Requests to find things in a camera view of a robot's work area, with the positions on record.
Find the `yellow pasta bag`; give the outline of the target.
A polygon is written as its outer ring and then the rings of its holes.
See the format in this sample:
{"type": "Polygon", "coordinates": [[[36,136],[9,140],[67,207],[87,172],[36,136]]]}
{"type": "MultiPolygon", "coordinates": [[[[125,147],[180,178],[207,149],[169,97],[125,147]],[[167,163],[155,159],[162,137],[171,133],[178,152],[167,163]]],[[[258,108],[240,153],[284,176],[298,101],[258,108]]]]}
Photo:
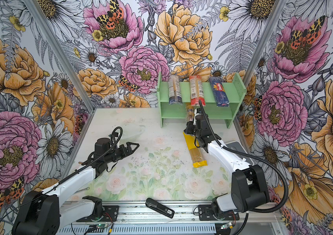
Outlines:
{"type": "Polygon", "coordinates": [[[187,148],[191,156],[193,167],[199,168],[207,166],[207,161],[201,154],[200,148],[198,147],[198,144],[195,141],[195,137],[193,137],[192,135],[185,134],[184,132],[183,134],[187,144],[187,148]]]}

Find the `blue and clear spaghetti bag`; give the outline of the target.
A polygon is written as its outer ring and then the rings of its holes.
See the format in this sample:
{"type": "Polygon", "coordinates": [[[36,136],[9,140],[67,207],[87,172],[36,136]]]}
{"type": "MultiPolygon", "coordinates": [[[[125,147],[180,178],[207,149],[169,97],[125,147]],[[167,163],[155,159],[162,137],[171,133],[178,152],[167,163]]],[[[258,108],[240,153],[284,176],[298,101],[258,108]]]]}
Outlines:
{"type": "Polygon", "coordinates": [[[186,121],[193,122],[195,118],[195,107],[190,103],[186,103],[186,121]]]}

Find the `blue Barilla spaghetti bag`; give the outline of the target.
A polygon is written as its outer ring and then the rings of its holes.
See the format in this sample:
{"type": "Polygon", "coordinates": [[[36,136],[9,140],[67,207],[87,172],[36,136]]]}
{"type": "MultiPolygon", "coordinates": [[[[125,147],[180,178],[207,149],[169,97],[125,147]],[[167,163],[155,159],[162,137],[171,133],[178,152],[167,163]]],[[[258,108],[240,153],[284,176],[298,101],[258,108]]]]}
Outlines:
{"type": "Polygon", "coordinates": [[[220,77],[210,76],[209,83],[213,92],[213,96],[217,107],[228,107],[230,102],[225,93],[220,77]]]}

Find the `red spaghetti bag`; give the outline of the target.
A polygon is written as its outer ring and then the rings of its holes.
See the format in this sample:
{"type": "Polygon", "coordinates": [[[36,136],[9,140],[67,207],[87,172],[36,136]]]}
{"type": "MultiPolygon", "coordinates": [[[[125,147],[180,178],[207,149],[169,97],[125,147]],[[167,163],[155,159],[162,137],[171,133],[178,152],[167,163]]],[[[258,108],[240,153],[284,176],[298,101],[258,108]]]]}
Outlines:
{"type": "Polygon", "coordinates": [[[193,75],[189,77],[190,93],[191,93],[191,106],[205,106],[203,83],[201,76],[193,75]]]}

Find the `clear spaghetti bag dark ends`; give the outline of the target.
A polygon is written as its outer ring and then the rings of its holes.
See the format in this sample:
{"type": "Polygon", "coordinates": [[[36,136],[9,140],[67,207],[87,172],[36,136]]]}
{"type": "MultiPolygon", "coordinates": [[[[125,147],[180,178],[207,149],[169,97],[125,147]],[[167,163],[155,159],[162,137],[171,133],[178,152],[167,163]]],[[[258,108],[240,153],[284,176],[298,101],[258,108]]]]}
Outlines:
{"type": "Polygon", "coordinates": [[[171,75],[168,80],[168,102],[169,105],[182,104],[180,80],[177,75],[171,75]]]}

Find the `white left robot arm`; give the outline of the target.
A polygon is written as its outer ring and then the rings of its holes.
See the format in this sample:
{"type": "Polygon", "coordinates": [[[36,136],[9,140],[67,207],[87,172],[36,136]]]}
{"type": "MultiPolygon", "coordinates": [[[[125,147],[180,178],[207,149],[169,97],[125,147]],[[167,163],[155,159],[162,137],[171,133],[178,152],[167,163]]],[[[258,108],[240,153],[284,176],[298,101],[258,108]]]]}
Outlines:
{"type": "Polygon", "coordinates": [[[12,234],[55,235],[59,229],[82,218],[101,219],[104,215],[101,199],[85,196],[74,203],[66,201],[106,171],[109,163],[132,155],[139,146],[132,142],[118,145],[110,138],[98,139],[94,152],[80,169],[40,192],[31,191],[25,195],[12,234]]]}

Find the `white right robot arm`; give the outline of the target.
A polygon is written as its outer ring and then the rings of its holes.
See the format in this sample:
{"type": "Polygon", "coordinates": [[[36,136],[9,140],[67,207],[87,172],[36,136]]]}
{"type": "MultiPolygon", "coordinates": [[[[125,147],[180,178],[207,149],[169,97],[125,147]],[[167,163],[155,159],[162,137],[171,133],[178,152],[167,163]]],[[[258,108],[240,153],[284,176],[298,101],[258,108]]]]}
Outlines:
{"type": "Polygon", "coordinates": [[[229,211],[247,212],[270,201],[262,168],[230,149],[210,129],[206,116],[198,114],[195,120],[188,120],[184,133],[193,137],[195,147],[215,157],[232,174],[230,192],[213,199],[212,210],[215,216],[229,211]]]}

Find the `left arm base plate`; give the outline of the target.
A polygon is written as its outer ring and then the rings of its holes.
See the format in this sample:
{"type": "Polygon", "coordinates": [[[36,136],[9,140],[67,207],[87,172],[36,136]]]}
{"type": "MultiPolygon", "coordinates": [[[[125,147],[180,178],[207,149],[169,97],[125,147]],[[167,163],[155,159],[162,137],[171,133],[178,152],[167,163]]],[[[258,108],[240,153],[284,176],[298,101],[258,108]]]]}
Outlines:
{"type": "Polygon", "coordinates": [[[95,222],[116,222],[119,215],[119,206],[104,205],[95,207],[91,220],[95,222]]]}

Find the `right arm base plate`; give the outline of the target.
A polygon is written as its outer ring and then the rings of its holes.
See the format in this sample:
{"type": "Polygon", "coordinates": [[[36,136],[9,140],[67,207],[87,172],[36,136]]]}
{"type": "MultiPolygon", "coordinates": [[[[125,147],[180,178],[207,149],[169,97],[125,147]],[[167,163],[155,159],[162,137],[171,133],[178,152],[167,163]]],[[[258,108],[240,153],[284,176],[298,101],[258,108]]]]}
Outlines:
{"type": "Polygon", "coordinates": [[[237,212],[233,210],[223,212],[215,205],[215,203],[198,205],[197,211],[194,211],[194,214],[199,217],[200,221],[237,221],[240,219],[237,212]]]}

